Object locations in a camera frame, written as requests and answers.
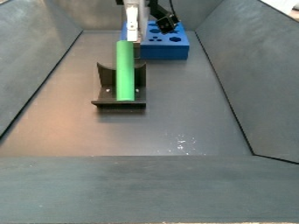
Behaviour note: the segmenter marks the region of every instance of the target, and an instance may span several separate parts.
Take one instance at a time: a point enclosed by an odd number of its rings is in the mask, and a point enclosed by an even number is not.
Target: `black stand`
[[[146,108],[146,64],[135,68],[135,100],[118,101],[117,70],[98,63],[101,91],[97,101],[91,103],[101,109],[145,109]]]

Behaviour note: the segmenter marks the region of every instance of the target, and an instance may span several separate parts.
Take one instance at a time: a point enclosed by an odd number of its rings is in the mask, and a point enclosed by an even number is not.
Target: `gray wall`
[[[299,221],[299,166],[262,157],[0,158],[0,179],[2,223]]]
[[[126,13],[115,0],[54,0],[85,30],[121,30]],[[174,0],[174,8],[188,30],[196,30],[222,0]],[[170,10],[170,1],[161,0]]]
[[[0,5],[0,136],[82,29],[50,0]]]
[[[198,34],[254,152],[299,162],[299,23],[258,0],[226,0]]]

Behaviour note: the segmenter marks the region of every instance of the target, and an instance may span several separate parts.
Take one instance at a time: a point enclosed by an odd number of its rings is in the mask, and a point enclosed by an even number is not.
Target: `hole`
[[[170,31],[170,33],[178,33],[179,31]]]
[[[181,39],[181,38],[177,38],[177,37],[170,38],[170,40],[171,40],[173,42],[181,42],[181,41],[182,41],[182,39]]]
[[[161,31],[158,29],[153,29],[150,32],[151,33],[159,33]]]

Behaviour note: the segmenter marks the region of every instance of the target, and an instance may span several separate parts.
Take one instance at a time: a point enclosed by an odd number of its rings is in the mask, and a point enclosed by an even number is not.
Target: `white device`
[[[290,14],[294,7],[299,6],[299,0],[262,0],[285,14]]]
[[[127,41],[142,40],[147,31],[149,7],[146,0],[125,0],[127,17]]]

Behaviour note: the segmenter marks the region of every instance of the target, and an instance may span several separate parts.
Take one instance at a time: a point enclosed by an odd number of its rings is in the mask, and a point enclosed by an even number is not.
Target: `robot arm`
[[[158,0],[117,0],[117,4],[126,6],[129,41],[138,41],[139,31],[142,38],[146,35],[149,10],[158,19],[157,24],[163,34],[171,32],[179,23],[175,13],[167,11]]]

